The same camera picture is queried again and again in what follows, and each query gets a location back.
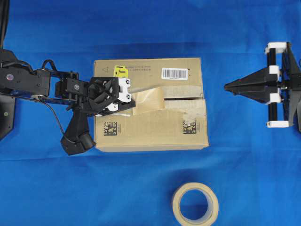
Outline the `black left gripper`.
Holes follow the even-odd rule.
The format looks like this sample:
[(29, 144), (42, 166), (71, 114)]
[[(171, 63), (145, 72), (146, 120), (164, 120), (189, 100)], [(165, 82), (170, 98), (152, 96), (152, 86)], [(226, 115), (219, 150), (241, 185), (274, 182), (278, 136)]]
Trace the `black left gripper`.
[(136, 102), (131, 100), (129, 87), (128, 78), (93, 77), (87, 86), (90, 112), (106, 116), (134, 108)]

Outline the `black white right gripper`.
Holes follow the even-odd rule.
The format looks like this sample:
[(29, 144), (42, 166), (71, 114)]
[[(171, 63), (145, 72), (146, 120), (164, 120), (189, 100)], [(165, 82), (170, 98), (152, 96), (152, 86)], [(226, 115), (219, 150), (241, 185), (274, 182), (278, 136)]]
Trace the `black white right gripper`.
[(268, 67), (224, 85), (234, 95), (241, 95), (268, 105), (269, 128), (301, 126), (301, 66), (289, 42), (269, 42), (265, 48)]

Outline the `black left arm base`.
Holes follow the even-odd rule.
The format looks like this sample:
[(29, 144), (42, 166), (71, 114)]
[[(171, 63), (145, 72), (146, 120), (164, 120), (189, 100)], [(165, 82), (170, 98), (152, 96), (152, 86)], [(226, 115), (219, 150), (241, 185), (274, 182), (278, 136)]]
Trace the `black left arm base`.
[(10, 50), (0, 49), (0, 139), (14, 128), (16, 100), (11, 97), (17, 79), (16, 69), (9, 63), (17, 58)]

